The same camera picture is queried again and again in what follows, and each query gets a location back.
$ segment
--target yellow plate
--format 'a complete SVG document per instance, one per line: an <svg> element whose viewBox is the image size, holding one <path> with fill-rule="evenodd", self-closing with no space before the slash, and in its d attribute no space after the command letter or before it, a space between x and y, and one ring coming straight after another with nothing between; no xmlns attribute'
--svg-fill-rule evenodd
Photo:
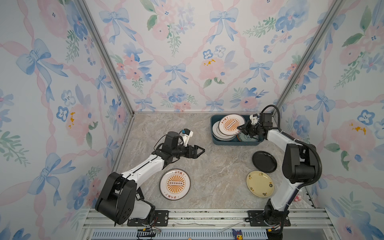
<svg viewBox="0 0 384 240"><path fill-rule="evenodd" d="M258 197L269 197L275 189L272 179L260 171L253 171L247 175L247 186Z"/></svg>

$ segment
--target orange printed plate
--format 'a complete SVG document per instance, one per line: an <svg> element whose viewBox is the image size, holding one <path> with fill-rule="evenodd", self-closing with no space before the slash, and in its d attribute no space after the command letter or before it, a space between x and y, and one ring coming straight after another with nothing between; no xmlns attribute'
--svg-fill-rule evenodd
<svg viewBox="0 0 384 240"><path fill-rule="evenodd" d="M166 172L160 180L160 192L168 200L179 200L187 195L191 181L186 172L172 169Z"/></svg>
<svg viewBox="0 0 384 240"><path fill-rule="evenodd" d="M241 132L239 129L237 129L237 127L243 125L244 123L245 119L243 116L238 114L230 114L220 120L218 129L224 135L234 136Z"/></svg>

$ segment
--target metal base plate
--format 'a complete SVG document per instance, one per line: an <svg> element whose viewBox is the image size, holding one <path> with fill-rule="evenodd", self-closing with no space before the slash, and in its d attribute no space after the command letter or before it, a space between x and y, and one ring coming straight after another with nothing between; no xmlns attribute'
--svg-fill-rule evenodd
<svg viewBox="0 0 384 240"><path fill-rule="evenodd" d="M168 226L168 215L169 215L169 211L167 211L167 210L155 210L155 218L154 219L156 219L156 222L151 223L151 225L156 226L156 227ZM129 226L129 227L147 227L148 222L143 220L143 219L133 218L133 219L128 219L127 226Z"/></svg>
<svg viewBox="0 0 384 240"><path fill-rule="evenodd" d="M248 217L249 218L254 218L255 216L259 215L259 214L262 214L263 213L263 210L249 210L248 211ZM273 218L271 217L270 220L275 223L275 224L279 224L281 222L281 219L280 218ZM268 225L264 222L263 220L263 216L260 215L259 217L251 220L249 222L249 224L251 225L251 227L267 227ZM289 227L291 226L291 222L289 221L289 219L285 219L284 221L284 226L285 227Z"/></svg>

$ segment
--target white plate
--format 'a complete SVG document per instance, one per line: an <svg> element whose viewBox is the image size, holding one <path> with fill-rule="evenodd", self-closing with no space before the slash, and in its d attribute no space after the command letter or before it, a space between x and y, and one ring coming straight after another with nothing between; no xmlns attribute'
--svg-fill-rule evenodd
<svg viewBox="0 0 384 240"><path fill-rule="evenodd" d="M229 141L231 139L233 139L234 137L233 136L228 136L228 135L224 135L222 134L219 130L218 130L218 124L219 122L216 122L213 126L212 126L212 132L214 133L214 136L219 139L219 140L222 140L222 141Z"/></svg>
<svg viewBox="0 0 384 240"><path fill-rule="evenodd" d="M244 123L245 119L242 116L238 114L230 114L220 120L218 129L224 135L234 136L241 132L237 127Z"/></svg>
<svg viewBox="0 0 384 240"><path fill-rule="evenodd" d="M172 169L166 172L160 180L160 192L168 200L179 200L187 195L191 181L186 172Z"/></svg>

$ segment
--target floral wallpaper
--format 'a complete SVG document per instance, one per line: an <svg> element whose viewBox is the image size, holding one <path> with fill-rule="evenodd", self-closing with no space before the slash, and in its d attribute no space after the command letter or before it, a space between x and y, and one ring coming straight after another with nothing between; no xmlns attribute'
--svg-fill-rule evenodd
<svg viewBox="0 0 384 240"><path fill-rule="evenodd" d="M281 108L282 129L322 159L309 189L342 240L384 239L383 8L346 1Z"/></svg>
<svg viewBox="0 0 384 240"><path fill-rule="evenodd" d="M71 0L3 1L0 29L0 239L77 239L128 113Z"/></svg>
<svg viewBox="0 0 384 240"><path fill-rule="evenodd" d="M254 112L280 97L332 1L86 3L135 111Z"/></svg>

